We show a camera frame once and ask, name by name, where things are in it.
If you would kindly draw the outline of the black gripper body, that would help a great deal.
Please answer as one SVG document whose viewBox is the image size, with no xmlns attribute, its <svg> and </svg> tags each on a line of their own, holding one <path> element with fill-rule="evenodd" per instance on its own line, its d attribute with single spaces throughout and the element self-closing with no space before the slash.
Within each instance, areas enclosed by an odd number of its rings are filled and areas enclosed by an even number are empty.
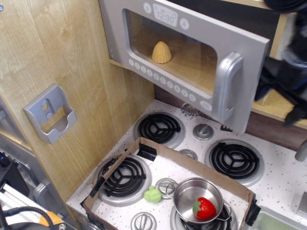
<svg viewBox="0 0 307 230">
<path fill-rule="evenodd" d="M 295 106 L 306 106 L 307 64 L 265 58 L 254 100 L 262 99 L 271 89 Z"/>
</svg>

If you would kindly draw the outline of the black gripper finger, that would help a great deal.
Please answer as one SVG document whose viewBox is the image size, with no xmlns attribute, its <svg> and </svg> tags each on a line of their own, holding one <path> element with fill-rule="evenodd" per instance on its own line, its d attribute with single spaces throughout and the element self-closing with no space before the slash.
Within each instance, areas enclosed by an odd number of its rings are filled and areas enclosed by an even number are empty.
<svg viewBox="0 0 307 230">
<path fill-rule="evenodd" d="M 295 123 L 300 120 L 307 118 L 307 105 L 298 104 L 293 107 L 293 109 L 287 114 L 284 120 L 284 127 L 292 127 Z"/>
</svg>

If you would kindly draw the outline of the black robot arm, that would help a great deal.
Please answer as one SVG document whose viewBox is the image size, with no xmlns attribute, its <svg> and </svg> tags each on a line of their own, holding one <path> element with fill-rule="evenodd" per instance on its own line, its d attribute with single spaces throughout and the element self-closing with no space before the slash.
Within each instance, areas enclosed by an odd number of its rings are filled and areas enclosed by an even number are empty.
<svg viewBox="0 0 307 230">
<path fill-rule="evenodd" d="M 283 50 L 282 60 L 265 58 L 254 100 L 262 99 L 271 89 L 293 104 L 284 127 L 307 118 L 307 2 L 305 0 L 266 0 L 280 13 L 296 13 L 294 33 Z"/>
</svg>

